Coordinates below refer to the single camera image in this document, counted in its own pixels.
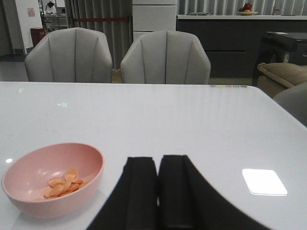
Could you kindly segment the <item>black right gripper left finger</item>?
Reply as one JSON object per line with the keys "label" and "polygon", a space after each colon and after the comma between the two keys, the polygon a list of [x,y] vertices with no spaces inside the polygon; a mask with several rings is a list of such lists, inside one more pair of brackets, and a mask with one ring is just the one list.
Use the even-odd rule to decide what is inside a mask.
{"label": "black right gripper left finger", "polygon": [[155,230],[157,173],[150,157],[129,157],[89,230]]}

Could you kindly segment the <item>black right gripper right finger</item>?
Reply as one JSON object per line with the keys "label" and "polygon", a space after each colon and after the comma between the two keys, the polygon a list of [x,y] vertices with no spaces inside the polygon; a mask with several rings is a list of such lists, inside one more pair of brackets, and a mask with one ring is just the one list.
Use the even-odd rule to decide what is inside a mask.
{"label": "black right gripper right finger", "polygon": [[159,174],[163,230],[265,230],[225,199],[186,155],[163,156]]}

